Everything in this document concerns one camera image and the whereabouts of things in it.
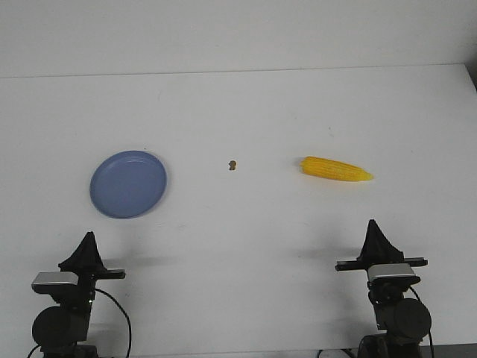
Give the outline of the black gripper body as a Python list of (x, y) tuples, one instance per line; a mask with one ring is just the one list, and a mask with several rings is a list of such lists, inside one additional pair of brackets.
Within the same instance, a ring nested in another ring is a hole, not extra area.
[(79, 277), (78, 286), (63, 294), (53, 294), (53, 300), (69, 310), (90, 310), (95, 299), (95, 286), (98, 280), (125, 279), (124, 269), (106, 271), (74, 272)]
[(405, 258), (403, 263), (377, 263), (367, 267), (362, 261), (338, 261), (336, 271), (365, 270), (368, 298), (373, 305), (378, 328), (398, 328), (395, 313), (405, 293), (420, 282), (413, 268), (428, 265), (423, 257)]

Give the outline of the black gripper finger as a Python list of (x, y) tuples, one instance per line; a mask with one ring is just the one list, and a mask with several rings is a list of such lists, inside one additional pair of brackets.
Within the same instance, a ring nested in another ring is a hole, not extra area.
[(370, 219), (365, 241), (357, 260), (404, 260), (404, 254), (392, 246), (376, 221)]

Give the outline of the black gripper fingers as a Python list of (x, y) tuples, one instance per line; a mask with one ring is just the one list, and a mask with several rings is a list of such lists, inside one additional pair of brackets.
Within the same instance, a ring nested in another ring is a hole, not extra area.
[(72, 255), (58, 264), (61, 271), (106, 271), (92, 231), (86, 233)]

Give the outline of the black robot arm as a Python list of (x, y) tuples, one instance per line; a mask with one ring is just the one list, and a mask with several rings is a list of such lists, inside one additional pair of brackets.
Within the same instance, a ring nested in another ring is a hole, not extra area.
[(49, 295), (56, 303), (34, 319), (32, 337), (35, 349), (44, 357), (97, 357), (98, 349), (86, 345), (92, 304), (100, 293), (109, 298), (127, 322), (127, 352), (132, 348), (132, 325), (121, 304), (108, 292), (96, 287), (100, 280), (122, 280), (123, 269), (108, 269), (99, 254), (95, 234), (86, 233), (72, 255), (58, 264), (58, 271), (40, 272), (31, 288), (39, 295)]
[(359, 256), (336, 263), (336, 271), (366, 272), (368, 299), (380, 331), (361, 339), (357, 357), (422, 356), (420, 343), (431, 333), (432, 317), (419, 297), (407, 298), (405, 293), (415, 292), (413, 286), (420, 282), (414, 268), (427, 265), (423, 257), (405, 257), (373, 219)]

